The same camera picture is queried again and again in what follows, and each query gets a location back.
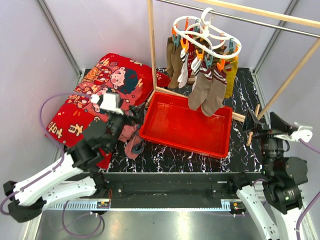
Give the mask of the tan sock brown cuff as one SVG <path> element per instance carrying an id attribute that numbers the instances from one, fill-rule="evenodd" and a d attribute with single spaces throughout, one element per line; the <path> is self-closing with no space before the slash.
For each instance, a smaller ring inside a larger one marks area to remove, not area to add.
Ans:
<path id="1" fill-rule="evenodd" d="M 179 47 L 175 48 L 175 50 L 172 52 L 170 56 L 171 68 L 167 70 L 171 79 L 168 85 L 169 89 L 177 88 L 179 85 L 178 77 L 181 74 L 182 65 L 183 65 L 183 61 L 181 59 L 181 51 L 182 51 L 182 46 L 180 45 Z"/>
<path id="2" fill-rule="evenodd" d="M 166 69 L 165 69 L 165 71 L 168 73 L 168 76 L 170 78 L 172 78 L 173 73 L 174 73 L 172 60 L 171 60 L 171 57 L 172 57 L 174 50 L 175 50 L 175 46 L 173 43 L 173 39 L 172 39 L 172 37 L 169 37 L 167 39 L 167 45 L 166 45 Z"/>

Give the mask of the taupe ribbed sock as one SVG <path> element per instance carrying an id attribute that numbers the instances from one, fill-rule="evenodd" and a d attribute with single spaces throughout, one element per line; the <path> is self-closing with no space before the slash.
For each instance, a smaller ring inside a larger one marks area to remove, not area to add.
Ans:
<path id="1" fill-rule="evenodd" d="M 226 76 L 226 73 L 223 70 L 219 70 L 217 66 L 213 68 L 212 83 L 208 95 L 201 105 L 201 111 L 207 117 L 212 116 L 224 106 L 223 100 L 227 87 Z"/>

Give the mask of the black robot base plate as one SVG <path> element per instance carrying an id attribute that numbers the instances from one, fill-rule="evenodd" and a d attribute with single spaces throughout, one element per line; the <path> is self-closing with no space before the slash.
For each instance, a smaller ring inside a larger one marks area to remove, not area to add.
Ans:
<path id="1" fill-rule="evenodd" d="M 241 172 L 147 172 L 103 173 L 104 182 L 98 181 L 98 190 L 91 197 L 124 199 L 131 196 L 182 195 L 218 199 L 231 196 L 228 184 Z"/>

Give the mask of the red christmas sock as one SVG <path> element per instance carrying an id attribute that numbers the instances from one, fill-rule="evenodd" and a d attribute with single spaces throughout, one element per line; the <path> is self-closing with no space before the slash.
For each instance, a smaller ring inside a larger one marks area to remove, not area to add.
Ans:
<path id="1" fill-rule="evenodd" d="M 188 47 L 188 58 L 187 58 L 187 71 L 188 71 L 188 77 L 187 77 L 187 84 L 192 85 L 195 82 L 195 75 L 192 70 L 192 62 L 196 58 L 196 48 L 195 45 L 190 43 Z"/>

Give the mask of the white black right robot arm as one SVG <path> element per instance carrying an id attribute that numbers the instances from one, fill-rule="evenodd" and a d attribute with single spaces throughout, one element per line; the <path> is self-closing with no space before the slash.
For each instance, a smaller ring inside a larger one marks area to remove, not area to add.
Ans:
<path id="1" fill-rule="evenodd" d="M 242 131 L 252 132 L 254 138 L 260 139 L 262 175 L 265 178 L 263 194 L 275 220 L 259 201 L 254 184 L 246 173 L 240 172 L 229 178 L 228 195 L 242 201 L 263 240 L 294 240 L 299 233 L 298 218 L 303 207 L 299 186 L 308 182 L 308 167 L 306 160 L 285 157 L 288 149 L 284 146 L 299 139 L 309 141 L 312 128 L 290 125 L 274 112 L 270 113 L 270 124 L 266 124 L 248 109 Z"/>

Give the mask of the maroon striped cuff sock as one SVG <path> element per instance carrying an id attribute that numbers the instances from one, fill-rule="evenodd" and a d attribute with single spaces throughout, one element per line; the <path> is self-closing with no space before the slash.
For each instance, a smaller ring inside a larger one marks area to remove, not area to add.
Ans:
<path id="1" fill-rule="evenodd" d="M 210 67 L 207 68 L 206 63 L 202 61 L 196 77 L 195 87 L 188 96 L 188 106 L 194 111 L 200 107 L 209 94 L 213 80 L 212 69 Z"/>

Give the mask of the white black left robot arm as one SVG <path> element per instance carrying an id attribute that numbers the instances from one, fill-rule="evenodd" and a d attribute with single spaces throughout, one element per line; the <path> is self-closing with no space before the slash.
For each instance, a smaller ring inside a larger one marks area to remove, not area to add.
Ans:
<path id="1" fill-rule="evenodd" d="M 95 167 L 104 159 L 103 153 L 112 153 L 124 126 L 143 124 L 145 104 L 131 105 L 129 109 L 130 115 L 109 111 L 106 122 L 93 120 L 82 132 L 82 140 L 34 176 L 21 182 L 4 183 L 3 190 L 9 203 L 8 210 L 1 210 L 1 213 L 24 223 L 60 201 L 103 198 L 108 193 L 108 186 L 100 172 L 92 172 L 74 183 L 62 182 Z"/>

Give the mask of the white sock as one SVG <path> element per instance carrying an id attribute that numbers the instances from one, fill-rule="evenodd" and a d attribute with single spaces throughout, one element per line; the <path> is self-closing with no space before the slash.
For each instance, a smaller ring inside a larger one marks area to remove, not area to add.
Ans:
<path id="1" fill-rule="evenodd" d="M 188 81 L 188 51 L 183 48 L 180 52 L 180 58 L 182 60 L 181 72 L 178 77 L 178 88 L 183 88 Z"/>
<path id="2" fill-rule="evenodd" d="M 191 63 L 191 69 L 193 71 L 194 76 L 196 77 L 201 69 L 202 60 L 196 57 Z"/>

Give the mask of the white round clip hanger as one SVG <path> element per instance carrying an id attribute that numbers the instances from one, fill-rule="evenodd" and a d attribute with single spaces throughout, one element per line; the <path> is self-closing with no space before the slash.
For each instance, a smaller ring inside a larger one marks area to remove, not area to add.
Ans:
<path id="1" fill-rule="evenodd" d="M 238 57 L 242 50 L 241 42 L 236 37 L 212 25 L 214 14 L 211 12 L 213 10 L 213 8 L 207 7 L 200 17 L 184 15 L 176 18 L 172 26 L 173 31 L 215 58 L 226 60 Z M 185 29 L 179 29 L 178 23 L 183 20 L 194 20 L 194 23 Z M 229 54 L 216 52 L 226 44 L 230 50 Z"/>

